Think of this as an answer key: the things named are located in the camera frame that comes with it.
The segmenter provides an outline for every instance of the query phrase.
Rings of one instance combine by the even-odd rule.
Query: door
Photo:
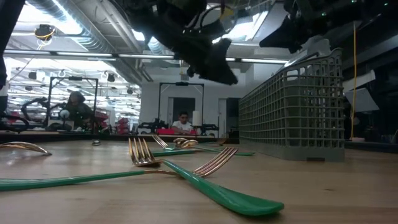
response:
[[[228,98],[226,99],[226,132],[230,133],[229,138],[238,138],[236,136],[238,130],[238,119],[239,119],[239,100],[240,98]]]
[[[226,130],[226,99],[218,99],[218,137],[222,138]]]
[[[194,98],[173,98],[173,122],[178,121],[178,116],[181,112],[186,111],[188,113],[189,122],[192,124],[192,113],[195,110],[195,99]]]

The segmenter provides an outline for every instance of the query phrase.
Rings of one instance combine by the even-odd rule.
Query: white shirt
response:
[[[181,121],[174,121],[173,127],[178,127],[178,129],[184,130],[184,131],[191,131],[192,130],[192,126],[191,123],[189,123],[188,121],[185,124],[182,124]]]

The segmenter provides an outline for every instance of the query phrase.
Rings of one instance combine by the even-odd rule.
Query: desk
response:
[[[53,153],[1,151],[2,178],[50,178],[140,170],[127,142],[47,142]],[[158,149],[153,142],[152,150]],[[214,154],[168,159],[192,170]],[[285,203],[276,216],[246,218],[219,206],[188,182],[142,175],[37,190],[0,192],[1,224],[398,223],[398,155],[346,151],[345,163],[292,162],[256,154],[232,158],[208,178],[232,190]]]

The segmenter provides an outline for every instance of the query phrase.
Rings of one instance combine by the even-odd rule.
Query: doorway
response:
[[[226,132],[229,133],[229,138],[239,137],[239,100],[240,98],[226,99]]]
[[[188,117],[189,117],[188,121],[192,124],[192,113],[194,110],[195,110],[194,98],[174,97],[173,112],[172,112],[173,120],[170,123],[170,125],[172,125],[174,121],[178,121],[178,116],[182,111],[188,112]]]

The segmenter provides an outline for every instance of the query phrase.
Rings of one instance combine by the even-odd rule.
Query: fork tines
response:
[[[132,146],[131,140],[129,139],[129,152],[131,160],[136,166],[149,166],[149,165],[159,165],[162,161],[157,161],[153,154],[150,152],[145,139],[142,141],[138,138],[138,143],[136,139],[133,139],[134,147]],[[238,151],[233,147],[226,147],[217,156],[212,158],[209,162],[202,165],[201,167],[192,171],[195,175],[200,177],[206,177],[214,172],[216,172],[220,167],[227,163]]]
[[[148,166],[160,164],[160,161],[156,161],[154,155],[150,152],[145,139],[142,139],[144,146],[142,146],[141,140],[138,138],[138,145],[135,138],[133,138],[134,147],[131,144],[131,139],[129,138],[129,153],[132,162],[136,166]]]
[[[227,163],[237,151],[238,149],[235,149],[233,147],[226,147],[216,157],[212,158],[212,160],[207,162],[205,165],[195,169],[193,173],[200,177],[206,177],[216,172],[220,167]]]
[[[166,148],[169,146],[165,141],[163,141],[159,136],[153,134],[152,138],[154,138],[155,142],[160,145],[162,148]]]

